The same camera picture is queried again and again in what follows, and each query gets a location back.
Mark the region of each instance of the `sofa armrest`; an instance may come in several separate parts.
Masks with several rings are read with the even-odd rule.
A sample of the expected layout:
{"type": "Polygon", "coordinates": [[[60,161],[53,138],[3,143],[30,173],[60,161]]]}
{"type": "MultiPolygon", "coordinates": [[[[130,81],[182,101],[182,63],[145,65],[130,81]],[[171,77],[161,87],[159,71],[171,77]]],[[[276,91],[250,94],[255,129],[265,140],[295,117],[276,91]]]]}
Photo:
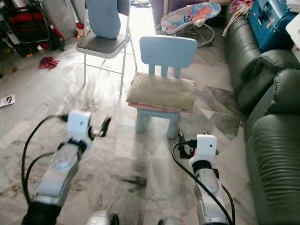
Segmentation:
{"type": "Polygon", "coordinates": [[[267,114],[300,114],[300,70],[286,69],[275,78],[245,124],[245,140],[253,124],[267,114]]]}
{"type": "Polygon", "coordinates": [[[264,66],[274,74],[283,69],[300,69],[297,58],[291,51],[287,50],[270,50],[262,53],[258,58],[251,78],[256,77],[264,66]]]}

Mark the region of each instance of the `light blue chair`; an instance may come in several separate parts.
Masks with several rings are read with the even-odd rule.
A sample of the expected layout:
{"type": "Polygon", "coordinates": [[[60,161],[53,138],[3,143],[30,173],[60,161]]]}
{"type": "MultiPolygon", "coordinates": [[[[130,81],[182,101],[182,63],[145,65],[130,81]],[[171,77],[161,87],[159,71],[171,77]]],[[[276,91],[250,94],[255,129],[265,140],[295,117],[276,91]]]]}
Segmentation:
{"type": "MultiPolygon", "coordinates": [[[[150,36],[140,39],[141,57],[145,64],[149,65],[149,74],[155,73],[155,66],[161,66],[161,76],[167,76],[168,68],[174,68],[174,77],[180,77],[182,68],[188,68],[197,50],[197,42],[194,39],[171,36],[150,36]]],[[[177,137],[179,128],[178,112],[159,112],[145,109],[137,109],[135,131],[145,132],[145,117],[160,117],[170,120],[167,137],[177,137]]]]}

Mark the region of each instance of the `light blue cushion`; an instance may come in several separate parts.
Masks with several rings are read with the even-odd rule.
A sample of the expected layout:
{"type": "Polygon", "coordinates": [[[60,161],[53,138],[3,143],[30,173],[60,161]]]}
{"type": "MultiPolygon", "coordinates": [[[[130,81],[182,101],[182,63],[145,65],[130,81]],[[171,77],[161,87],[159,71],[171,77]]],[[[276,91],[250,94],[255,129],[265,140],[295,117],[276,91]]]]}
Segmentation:
{"type": "Polygon", "coordinates": [[[117,0],[87,0],[89,22],[99,37],[117,38],[121,28],[117,0]]]}

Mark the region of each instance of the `gray folding chair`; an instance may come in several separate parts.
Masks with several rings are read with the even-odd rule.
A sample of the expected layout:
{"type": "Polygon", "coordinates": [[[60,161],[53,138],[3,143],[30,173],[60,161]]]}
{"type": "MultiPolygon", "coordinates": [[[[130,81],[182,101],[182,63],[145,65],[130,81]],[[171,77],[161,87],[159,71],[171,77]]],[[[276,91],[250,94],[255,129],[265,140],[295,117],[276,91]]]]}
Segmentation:
{"type": "Polygon", "coordinates": [[[120,84],[120,94],[123,89],[123,79],[124,79],[124,69],[125,69],[125,59],[127,50],[127,43],[130,42],[133,57],[135,60],[135,71],[137,71],[137,63],[135,58],[135,51],[132,44],[132,38],[129,29],[129,15],[130,15],[130,0],[119,0],[118,1],[118,12],[119,18],[121,21],[121,29],[118,37],[116,39],[106,39],[103,37],[97,37],[92,31],[89,32],[88,26],[88,10],[87,5],[85,4],[85,23],[84,23],[84,38],[82,38],[76,44],[76,50],[80,53],[84,54],[84,84],[86,84],[86,66],[95,67],[103,70],[107,70],[110,72],[121,74],[121,84],[120,84]],[[116,57],[122,50],[123,52],[123,64],[122,64],[122,72],[109,70],[102,67],[96,67],[93,65],[89,65],[86,62],[86,55],[98,56],[105,59],[112,59],[116,57]]]}

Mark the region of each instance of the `metal frame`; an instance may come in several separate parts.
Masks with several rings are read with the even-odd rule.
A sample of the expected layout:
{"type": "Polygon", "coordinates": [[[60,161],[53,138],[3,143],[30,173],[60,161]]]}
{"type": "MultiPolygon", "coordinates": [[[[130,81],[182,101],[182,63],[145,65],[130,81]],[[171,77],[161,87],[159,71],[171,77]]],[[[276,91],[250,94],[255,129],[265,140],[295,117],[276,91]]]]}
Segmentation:
{"type": "MultiPolygon", "coordinates": [[[[134,61],[135,61],[135,72],[137,72],[137,62],[136,62],[136,57],[135,57],[135,50],[134,50],[134,47],[133,47],[133,43],[132,43],[132,38],[131,38],[131,33],[130,33],[130,29],[129,29],[129,15],[130,15],[130,9],[129,9],[129,13],[128,13],[128,16],[127,16],[127,22],[126,22],[126,32],[125,32],[125,40],[124,42],[115,50],[115,52],[111,53],[111,54],[105,54],[105,53],[101,53],[101,52],[95,52],[95,51],[89,51],[89,50],[85,50],[86,52],[89,52],[89,53],[84,53],[84,81],[83,81],[83,86],[85,86],[86,84],[86,67],[87,66],[90,66],[90,67],[94,67],[94,68],[99,68],[99,69],[103,69],[103,70],[106,70],[106,71],[109,71],[109,72],[114,72],[114,73],[117,73],[117,74],[121,74],[121,84],[120,84],[120,95],[122,94],[122,90],[123,90],[123,80],[124,80],[124,70],[125,70],[125,61],[126,61],[126,54],[130,54],[130,53],[127,53],[127,44],[128,42],[130,42],[131,44],[131,48],[132,48],[132,53],[133,54],[130,54],[130,55],[133,55],[134,57],[134,61]],[[96,67],[96,66],[93,66],[93,65],[89,65],[86,63],[86,55],[94,55],[94,56],[97,56],[97,57],[101,57],[101,58],[105,58],[105,59],[112,59],[112,58],[115,58],[121,51],[122,49],[124,49],[124,52],[123,52],[123,63],[122,63],[122,72],[118,72],[118,71],[113,71],[113,70],[110,70],[110,69],[106,69],[106,68],[103,68],[103,67],[96,67]]],[[[89,33],[89,19],[88,19],[88,10],[85,9],[85,14],[84,14],[84,18],[85,18],[85,23],[84,23],[84,36],[88,35],[89,33]]]]}

